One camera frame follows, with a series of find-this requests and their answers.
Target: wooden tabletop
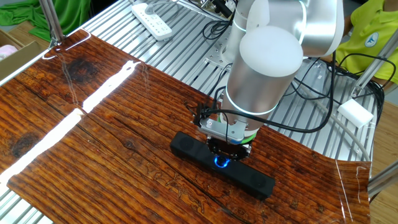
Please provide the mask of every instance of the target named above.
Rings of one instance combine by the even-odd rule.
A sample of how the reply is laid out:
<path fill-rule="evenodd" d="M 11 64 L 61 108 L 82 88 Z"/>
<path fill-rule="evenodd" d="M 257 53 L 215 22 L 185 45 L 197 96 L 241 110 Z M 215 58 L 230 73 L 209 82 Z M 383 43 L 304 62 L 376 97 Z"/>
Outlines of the wooden tabletop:
<path fill-rule="evenodd" d="M 205 141 L 184 103 L 207 98 L 79 30 L 0 87 L 0 172 L 26 163 L 8 186 L 55 223 L 370 222 L 370 163 L 267 127 L 243 161 L 276 181 L 262 202 L 175 157 L 178 131 Z"/>

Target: cardboard box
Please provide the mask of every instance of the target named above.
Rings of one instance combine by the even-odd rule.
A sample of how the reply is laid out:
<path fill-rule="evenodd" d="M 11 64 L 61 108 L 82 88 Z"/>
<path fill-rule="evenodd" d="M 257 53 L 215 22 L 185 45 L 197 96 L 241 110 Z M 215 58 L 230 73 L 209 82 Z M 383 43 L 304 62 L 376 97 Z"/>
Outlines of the cardboard box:
<path fill-rule="evenodd" d="M 0 81 L 42 52 L 40 45 L 36 41 L 24 46 L 0 29 L 0 47 L 7 44 L 13 45 L 18 51 L 0 61 Z"/>

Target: white adapter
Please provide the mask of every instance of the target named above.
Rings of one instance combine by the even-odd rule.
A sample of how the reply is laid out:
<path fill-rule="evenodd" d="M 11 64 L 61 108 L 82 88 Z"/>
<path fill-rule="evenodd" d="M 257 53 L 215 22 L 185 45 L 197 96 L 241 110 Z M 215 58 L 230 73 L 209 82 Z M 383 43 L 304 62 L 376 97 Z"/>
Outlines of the white adapter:
<path fill-rule="evenodd" d="M 343 103 L 338 109 L 341 115 L 351 121 L 357 128 L 362 128 L 368 124 L 373 118 L 373 114 L 363 108 L 354 99 L 350 99 Z"/>
<path fill-rule="evenodd" d="M 131 11 L 156 40 L 161 41 L 171 37 L 171 28 L 156 13 L 146 14 L 147 7 L 146 3 L 140 3 L 131 6 Z"/>

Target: metal pole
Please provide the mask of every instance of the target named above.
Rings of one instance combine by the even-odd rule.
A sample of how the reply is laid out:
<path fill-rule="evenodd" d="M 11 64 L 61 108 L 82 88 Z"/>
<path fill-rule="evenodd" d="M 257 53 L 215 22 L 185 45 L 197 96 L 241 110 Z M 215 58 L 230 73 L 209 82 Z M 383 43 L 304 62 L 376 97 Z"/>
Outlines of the metal pole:
<path fill-rule="evenodd" d="M 51 35 L 50 47 L 53 47 L 54 45 L 59 44 L 65 38 L 65 36 L 63 35 L 60 21 L 58 20 L 57 13 L 55 12 L 52 0 L 39 0 L 39 1 L 50 29 L 50 35 Z"/>
<path fill-rule="evenodd" d="M 369 180 L 368 194 L 369 198 L 373 197 L 380 191 L 398 181 L 398 161 L 389 165 L 382 170 L 378 175 L 375 175 Z"/>
<path fill-rule="evenodd" d="M 398 29 L 396 32 L 391 36 L 388 42 L 385 44 L 383 49 L 377 55 L 380 58 L 389 58 L 395 49 L 398 47 Z M 369 65 L 369 67 L 365 70 L 361 78 L 358 79 L 355 83 L 354 90 L 351 94 L 352 97 L 357 97 L 365 88 L 365 86 L 369 83 L 369 81 L 373 78 L 376 72 L 381 68 L 384 64 L 383 60 L 374 59 L 373 62 Z"/>

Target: white power strip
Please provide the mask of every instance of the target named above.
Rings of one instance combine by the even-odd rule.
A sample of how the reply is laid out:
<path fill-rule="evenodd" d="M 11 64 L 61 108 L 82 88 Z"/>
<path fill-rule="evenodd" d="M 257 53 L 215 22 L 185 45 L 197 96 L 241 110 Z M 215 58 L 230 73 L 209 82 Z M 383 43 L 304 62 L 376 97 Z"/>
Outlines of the white power strip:
<path fill-rule="evenodd" d="M 171 28 L 157 14 L 145 13 L 147 6 L 146 3 L 136 4 L 131 6 L 131 11 L 156 40 L 160 41 L 171 37 Z"/>

